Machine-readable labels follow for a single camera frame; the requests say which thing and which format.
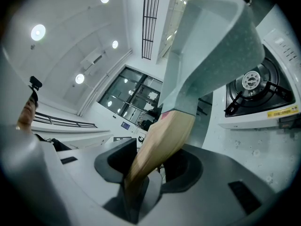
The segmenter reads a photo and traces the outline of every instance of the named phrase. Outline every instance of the white countertop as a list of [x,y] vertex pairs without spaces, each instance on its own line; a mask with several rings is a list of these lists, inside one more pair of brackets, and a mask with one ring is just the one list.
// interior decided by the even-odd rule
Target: white countertop
[[222,153],[238,161],[266,181],[276,192],[289,186],[301,157],[300,129],[224,129],[223,89],[213,95],[213,106],[203,149]]

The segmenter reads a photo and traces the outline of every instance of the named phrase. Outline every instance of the gas stove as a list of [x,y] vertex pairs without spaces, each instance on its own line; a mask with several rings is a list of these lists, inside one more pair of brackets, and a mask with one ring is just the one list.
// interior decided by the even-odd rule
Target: gas stove
[[300,120],[300,50],[277,30],[264,37],[263,46],[264,61],[224,87],[225,112],[220,126],[285,128],[288,121],[291,127],[294,120]]

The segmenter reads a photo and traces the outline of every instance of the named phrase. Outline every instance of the yellow label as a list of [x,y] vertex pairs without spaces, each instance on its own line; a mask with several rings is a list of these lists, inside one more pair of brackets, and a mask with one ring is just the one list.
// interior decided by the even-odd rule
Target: yellow label
[[295,105],[278,111],[269,111],[268,118],[273,118],[273,117],[278,117],[283,115],[291,115],[291,114],[296,114],[298,112],[299,112],[298,106]]

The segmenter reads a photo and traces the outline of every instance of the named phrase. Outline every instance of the wooden handle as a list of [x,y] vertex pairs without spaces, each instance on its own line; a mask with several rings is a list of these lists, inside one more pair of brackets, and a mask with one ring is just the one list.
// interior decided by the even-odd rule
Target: wooden handle
[[128,203],[139,194],[141,183],[147,175],[183,146],[194,120],[193,115],[170,111],[163,113],[159,121],[150,126],[143,145],[125,178]]

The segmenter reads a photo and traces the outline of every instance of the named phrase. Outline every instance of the stove burner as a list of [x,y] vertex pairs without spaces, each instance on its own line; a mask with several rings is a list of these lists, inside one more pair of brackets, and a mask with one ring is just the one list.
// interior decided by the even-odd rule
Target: stove burner
[[256,71],[250,71],[243,77],[243,87],[247,90],[257,88],[260,83],[260,75]]
[[269,69],[265,65],[260,64],[235,80],[235,93],[238,94],[242,91],[241,96],[245,99],[250,99],[254,96],[258,97],[259,94],[263,96],[269,80],[271,80]]
[[226,86],[225,116],[267,111],[295,102],[281,66],[264,46],[265,59],[257,67]]

